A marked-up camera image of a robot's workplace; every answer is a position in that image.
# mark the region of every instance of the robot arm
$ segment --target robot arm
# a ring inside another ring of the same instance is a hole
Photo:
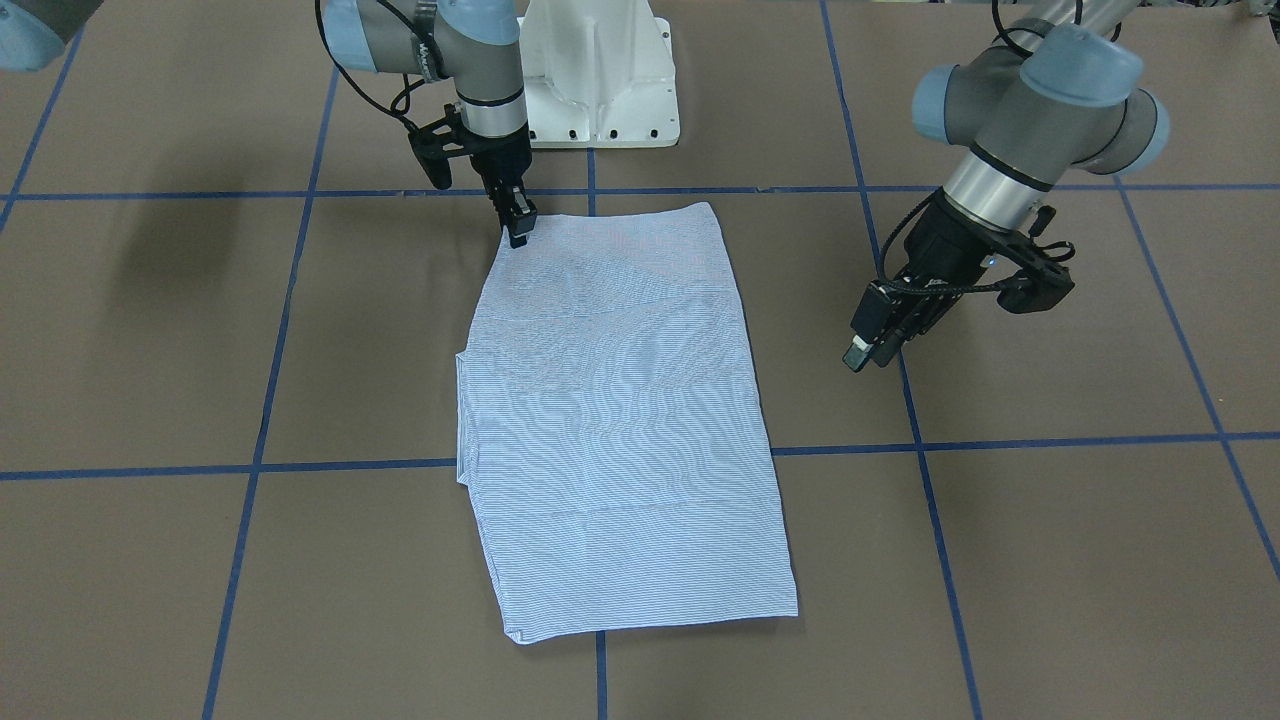
[[[1074,287],[1061,261],[1070,243],[1038,246],[1053,218],[1042,200],[1062,173],[1135,170],[1156,158],[1169,115],[1137,90],[1142,60],[1097,35],[1138,0],[1048,0],[966,67],[932,70],[916,88],[913,118],[925,137],[969,152],[951,178],[890,236],[919,214],[905,241],[906,265],[890,279],[883,258],[863,293],[845,364],[887,365],[902,343],[928,332],[963,296],[998,292],[1010,313],[1053,307]],[[1027,234],[1019,232],[1034,213]],[[1050,250],[1064,249],[1051,255]],[[1018,272],[974,284],[1005,256]]]
[[[36,72],[63,54],[102,0],[0,0],[0,69]]]
[[[538,209],[525,193],[532,163],[520,26],[512,0],[330,0],[321,26],[346,69],[453,78],[456,105],[417,127],[401,118],[431,184],[452,186],[449,159],[470,156],[512,247],[525,243]]]

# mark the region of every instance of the blue tape line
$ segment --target blue tape line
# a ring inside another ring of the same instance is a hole
[[[264,462],[266,473],[333,473],[347,470],[411,470],[419,468],[456,468],[454,457],[416,457],[408,460],[342,460],[332,462]]]
[[[0,471],[0,482],[17,480],[87,480],[108,478],[163,478],[182,475],[243,475],[252,465],[182,465],[174,468],[84,468],[68,470]]]
[[[586,149],[586,214],[595,217],[595,197],[599,195],[595,187],[595,149]]]
[[[244,505],[241,506],[239,529],[236,532],[236,552],[232,555],[230,577],[227,579],[227,596],[223,597],[223,615],[218,621],[218,641],[214,643],[214,661],[209,669],[209,688],[205,691],[202,720],[212,720],[214,701],[218,700],[218,685],[223,678],[223,659],[227,656],[227,637],[232,629],[232,611],[236,609],[236,592],[239,589],[239,573],[244,562],[244,544],[248,541],[248,523],[253,515],[253,500],[257,497],[257,473],[248,477],[244,487]]]
[[[609,666],[605,652],[605,630],[595,633],[595,717],[607,720],[609,716]]]
[[[266,451],[266,434],[271,424],[271,409],[275,402],[275,388],[280,374],[280,364],[284,359],[284,342],[289,332],[289,309],[293,304],[293,288],[298,282],[298,265],[302,261],[302,250],[306,246],[307,228],[311,223],[311,208],[315,205],[316,183],[320,179],[320,163],[324,159],[325,137],[329,133],[329,117],[333,113],[333,100],[338,90],[338,69],[329,73],[329,90],[325,95],[324,114],[320,117],[320,132],[316,137],[315,156],[311,161],[311,178],[307,182],[307,200],[302,206],[302,219],[298,223],[298,238],[293,247],[293,263],[289,266],[289,282],[284,291],[284,307],[280,310],[280,327],[275,336],[275,352],[271,357],[271,372],[266,380],[266,396],[262,400],[262,421],[257,432],[257,442],[253,447],[253,465],[262,464],[262,454]],[[214,644],[214,661],[209,670],[209,688],[205,692],[205,710],[202,720],[212,720],[214,703],[218,700],[218,684],[223,674],[223,657],[227,653],[227,638],[230,634],[232,614],[236,611],[236,593],[239,588],[239,573],[244,561],[244,544],[248,541],[248,528],[253,519],[253,500],[257,496],[259,473],[255,471],[248,478],[248,487],[244,489],[244,506],[241,510],[239,532],[236,534],[236,553],[232,556],[230,578],[227,582],[227,598],[223,601],[223,616],[218,626],[218,642]]]
[[[1280,432],[1275,433],[1226,433],[1226,439],[1231,442],[1254,439],[1280,439]]]
[[[1125,190],[1158,190],[1158,191],[1217,191],[1217,190],[1280,190],[1280,183],[1268,182],[1235,182],[1235,183],[1125,183]]]
[[[36,132],[31,135],[31,142],[27,143],[27,154],[22,158],[22,165],[18,168],[18,176],[13,178],[13,187],[9,188],[9,196],[5,197],[4,210],[0,210],[0,231],[4,231],[5,224],[9,222],[9,215],[13,213],[13,205],[18,201],[18,191],[22,190],[23,181],[27,179],[27,172],[31,169],[31,161],[36,158],[36,147],[40,146],[40,138],[45,135],[45,127],[49,124],[50,115],[54,114],[54,105],[58,104],[58,96],[63,94],[63,85],[67,83],[67,74],[70,73],[72,63],[76,61],[76,54],[79,53],[81,40],[84,37],[84,29],[82,28],[72,38],[72,44],[67,49],[67,59],[63,60],[63,68],[58,70],[58,81],[54,83],[52,92],[49,94],[49,101],[45,102],[45,110],[40,113],[40,122],[36,123]]]
[[[586,214],[595,217],[595,149],[586,149]],[[595,716],[605,720],[609,716],[609,666],[605,660],[604,630],[595,633]]]
[[[1129,184],[1130,191],[1275,191],[1280,184]],[[804,195],[804,193],[854,193],[872,192],[933,192],[937,186],[928,184],[868,184],[859,190],[852,184],[813,184],[813,186],[710,186],[710,187],[544,187],[527,190],[531,196],[590,196],[599,195]],[[1065,192],[1107,191],[1106,184],[1060,184],[1055,187]],[[248,190],[248,191],[188,191],[188,192],[18,192],[5,196],[6,202],[70,202],[101,200],[259,200],[271,197],[306,197],[305,190]],[[434,188],[380,188],[380,190],[317,190],[315,197],[484,197],[483,190],[434,190]]]
[[[1225,433],[1230,442],[1280,441],[1280,430],[1247,433]],[[1082,438],[1028,438],[992,441],[954,441],[927,442],[927,452],[954,452],[966,450],[1019,450],[1046,447],[1105,447],[1116,445],[1179,445],[1193,442],[1217,442],[1215,433],[1187,433],[1169,436],[1116,436]],[[774,457],[795,457],[810,455],[881,455],[892,452],[915,452],[915,445],[908,442],[881,445],[819,445],[773,447]],[[408,457],[392,460],[332,460],[300,462],[262,462],[260,465],[170,465],[152,468],[72,468],[54,470],[0,470],[0,482],[19,480],[76,480],[105,478],[154,478],[183,475],[243,475],[247,473],[328,473],[343,470],[406,470],[416,468],[454,468],[454,457]]]
[[[845,76],[840,69],[840,58],[836,55],[836,37],[831,32],[831,13],[827,10],[827,0],[818,3],[822,10],[822,29],[827,35],[827,55],[831,58],[831,70],[836,78],[836,94],[840,96],[840,111],[845,119],[845,136],[849,140],[849,156],[854,163],[854,178],[858,181],[858,197],[863,204],[863,219],[867,222],[867,241],[872,246],[872,258],[879,263],[879,242],[876,240],[876,225],[872,218],[872,201],[867,195],[867,179],[863,176],[863,160],[858,152],[858,135],[854,133],[854,117],[849,111],[849,100],[845,96]]]
[[[1016,450],[1037,447],[1100,447],[1114,445],[1172,445],[1189,442],[1217,442],[1213,433],[1185,433],[1170,436],[1116,436],[1116,437],[1078,437],[1078,438],[1033,438],[1033,439],[992,439],[927,442],[929,452],[951,452],[957,450]]]
[[[876,455],[882,452],[914,452],[915,445],[909,442],[891,442],[883,445],[819,445],[801,447],[774,447],[771,450],[774,457],[792,457],[804,455]]]
[[[960,614],[960,597],[956,594],[955,578],[951,574],[951,555],[947,552],[946,536],[942,532],[942,516],[933,495],[933,477],[929,473],[929,460],[924,451],[924,438],[920,434],[920,420],[915,413],[915,400],[911,396],[911,379],[906,373],[906,357],[899,351],[897,366],[902,375],[902,398],[906,402],[906,418],[911,423],[911,438],[915,441],[915,462],[920,469],[920,483],[924,487],[924,501],[929,507],[929,524],[933,527],[933,544],[938,552],[938,565],[942,568],[942,584],[947,592],[947,605],[951,607],[951,624],[960,647],[960,665],[964,667],[964,682],[969,691],[969,707],[974,720],[982,720],[982,700],[978,696],[978,679],[973,671],[973,659],[969,655],[969,638],[964,629],[964,616]]]
[[[869,184],[867,192],[922,192],[928,193],[937,190],[936,184]]]
[[[1192,369],[1192,377],[1196,378],[1196,387],[1199,389],[1201,401],[1204,402],[1204,410],[1208,413],[1210,420],[1213,421],[1213,429],[1217,432],[1217,439],[1222,445],[1222,452],[1226,454],[1226,462],[1231,468],[1231,474],[1235,475],[1235,484],[1240,489],[1240,496],[1244,498],[1244,506],[1249,510],[1249,516],[1253,519],[1253,527],[1258,532],[1258,539],[1262,541],[1262,548],[1266,551],[1267,559],[1271,561],[1271,570],[1275,573],[1276,579],[1280,580],[1280,557],[1276,556],[1275,544],[1271,542],[1267,527],[1262,521],[1258,506],[1253,502],[1253,493],[1249,491],[1249,483],[1245,482],[1244,473],[1240,470],[1240,465],[1235,460],[1235,451],[1231,450],[1230,439],[1222,427],[1222,419],[1219,418],[1217,410],[1213,407],[1213,398],[1210,396],[1208,384],[1204,382],[1204,375],[1201,374],[1199,364],[1196,361],[1196,355],[1192,352],[1190,342],[1187,341],[1187,333],[1183,332],[1183,324],[1178,319],[1178,313],[1174,310],[1174,302],[1170,300],[1169,291],[1165,288],[1165,281],[1160,277],[1160,270],[1156,268],[1156,260],[1151,254],[1151,247],[1147,245],[1147,236],[1142,231],[1142,223],[1138,222],[1138,214],[1133,209],[1133,202],[1129,201],[1129,192],[1119,177],[1115,178],[1115,187],[1120,191],[1120,200],[1124,201],[1124,210],[1129,215],[1129,223],[1133,225],[1133,233],[1138,238],[1139,247],[1142,247],[1142,256],[1147,260],[1147,269],[1151,270],[1151,279],[1156,283],[1156,290],[1160,292],[1160,301],[1165,304],[1165,313],[1169,314],[1169,322],[1172,323],[1174,333],[1178,336],[1178,343],[1181,346],[1183,355],[1187,357],[1187,364]]]
[[[840,58],[836,54],[836,40],[831,31],[831,14],[827,9],[827,0],[818,4],[822,10],[823,32],[827,36],[827,54],[831,58],[831,69],[836,76],[836,91],[840,95],[840,109],[845,117],[845,133],[849,138],[849,154],[854,161],[854,176],[858,179],[858,196],[863,204],[863,217],[867,220],[867,240],[870,243],[872,258],[879,263],[881,249],[876,233],[876,220],[872,217],[870,197],[867,193],[867,181],[863,176],[861,158],[858,152],[858,136],[854,133],[854,120],[849,111],[849,101],[845,96],[845,79],[840,70]],[[956,596],[955,582],[951,577],[951,560],[947,555],[946,539],[942,534],[942,519],[938,516],[937,502],[933,498],[933,482],[929,477],[929,462],[924,452],[924,439],[920,436],[920,423],[915,415],[915,402],[911,398],[911,382],[906,373],[906,359],[899,352],[899,369],[902,375],[902,398],[906,402],[906,416],[911,424],[911,439],[914,442],[915,459],[920,469],[920,482],[924,486],[924,497],[928,501],[929,521],[933,525],[933,541],[937,546],[938,564],[942,568],[942,582],[947,592],[947,602],[951,606],[951,621],[955,626],[956,644],[960,648],[960,664],[964,669],[965,685],[969,691],[969,706],[973,710],[974,720],[982,720],[982,702],[978,697],[978,683],[973,673],[973,662],[969,657],[969,642],[965,637],[964,619],[960,615],[960,600]]]
[[[255,200],[269,197],[306,197],[302,190],[189,191],[189,192],[23,192],[23,202],[59,202],[76,200]]]

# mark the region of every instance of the brown floor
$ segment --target brown floor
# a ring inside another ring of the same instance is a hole
[[[1051,195],[1079,287],[854,375],[869,232],[963,152],[910,94],[986,9],[653,5],[680,145],[526,179],[544,214],[714,208],[800,618],[511,643],[452,468],[477,179],[413,192],[308,4],[113,0],[0,76],[0,717],[1280,716],[1266,22],[1132,15],[1174,136]]]

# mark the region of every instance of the black cable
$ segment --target black cable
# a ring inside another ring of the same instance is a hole
[[[1083,20],[1084,20],[1084,0],[1075,0],[1075,24],[1082,24]],[[1000,40],[1004,41],[1004,44],[1010,50],[1012,50],[1019,58],[1025,60],[1027,58],[1032,56],[1030,50],[1014,42],[1014,38],[1009,36],[1009,29],[1005,28],[1005,22],[1000,19],[1000,0],[991,0],[991,22],[995,23],[996,35],[1000,36]],[[1116,24],[1115,37],[1120,36],[1119,28],[1120,26]]]
[[[1005,46],[1012,50],[1014,54],[1024,60],[1032,56],[1030,50],[1014,42],[1012,37],[1009,37],[1009,31],[1005,29],[1005,23],[1000,19],[1000,0],[991,0],[991,22],[996,24],[996,35],[1000,36],[1000,40],[1004,41]]]
[[[906,223],[910,223],[911,218],[919,215],[920,210],[924,210],[929,205],[929,201],[932,200],[933,195],[929,195],[928,197],[922,200],[919,205],[913,208],[911,211],[908,213],[906,217],[897,223],[897,227],[893,228],[893,232],[888,233],[888,240],[884,241],[884,247],[881,247],[881,251],[876,254],[876,277],[879,278],[881,282],[888,282],[884,277],[884,256],[888,255],[888,249],[893,245],[893,240],[896,240],[897,236],[902,232],[902,228],[906,227]]]
[[[919,205],[913,208],[911,211],[908,213],[906,217],[897,223],[897,227],[893,228],[893,232],[888,233],[888,240],[884,241],[884,247],[882,247],[881,251],[876,254],[876,278],[881,283],[883,283],[890,288],[893,288],[897,292],[901,292],[902,295],[969,295],[973,292],[1000,292],[1009,288],[1027,287],[1032,284],[1030,281],[1027,278],[1015,279],[1012,277],[989,284],[966,284],[966,286],[936,284],[925,287],[911,287],[896,279],[893,281],[888,279],[884,275],[884,256],[888,255],[888,249],[893,245],[893,241],[897,238],[897,236],[901,234],[902,228],[905,228],[906,224],[911,222],[911,218],[919,215],[920,211],[924,210],[924,208],[927,208],[932,201],[933,201],[933,195],[929,195],[928,197],[922,200]]]
[[[417,81],[415,81],[415,82],[411,83],[408,81],[408,76],[404,76],[404,74],[401,76],[401,79],[404,82],[404,90],[399,91],[399,94],[397,94],[396,97],[392,99],[390,108],[392,108],[392,110],[396,110],[401,115],[407,115],[408,110],[410,110],[410,106],[411,106],[411,102],[412,102],[412,99],[410,96],[412,95],[412,92],[415,90],[417,90],[417,88],[422,87],[424,85],[426,85],[426,81],[425,79],[417,79]],[[404,102],[404,108],[397,108],[397,105],[399,105],[401,102]]]
[[[388,0],[374,0],[374,1],[378,3],[383,9],[385,9],[390,14],[396,15],[396,18],[404,27],[407,27],[411,33],[413,33],[413,37],[417,38],[419,42],[421,42],[422,45],[428,45],[426,38],[424,38],[422,35],[417,31],[417,27],[413,26],[413,22],[410,20],[407,17],[404,17],[404,13],[399,12],[399,9],[392,5]],[[408,94],[425,85],[425,81],[420,81],[419,83],[413,83],[411,86],[408,82],[408,76],[404,76],[404,90],[402,90],[401,94],[397,95],[394,100],[392,100],[390,108],[384,108],[376,100],[370,97],[369,94],[365,92],[364,88],[361,88],[360,85],[356,83],[356,81],[351,77],[351,74],[347,73],[347,68],[343,68],[342,64],[338,63],[338,59],[333,56],[333,50],[329,49],[329,37],[324,32],[324,14],[321,13],[320,9],[320,0],[315,0],[315,13],[316,13],[316,29],[320,32],[320,42],[324,45],[324,51],[325,54],[329,55],[329,60],[333,61],[333,67],[338,68],[338,74],[342,76],[342,79],[347,81],[347,85],[351,86],[351,88],[356,92],[356,95],[358,95],[365,102],[369,102],[375,110],[389,118],[396,118],[397,120],[401,122],[401,124],[404,126],[404,129],[410,132],[419,132],[420,128],[404,115],[408,114],[408,108],[410,108]],[[397,105],[401,102],[402,99],[404,101],[404,109],[399,110],[397,109]]]

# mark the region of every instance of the white cloth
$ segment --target white cloth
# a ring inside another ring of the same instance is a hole
[[[709,205],[540,218],[502,243],[457,368],[458,482],[513,641],[796,615]]]

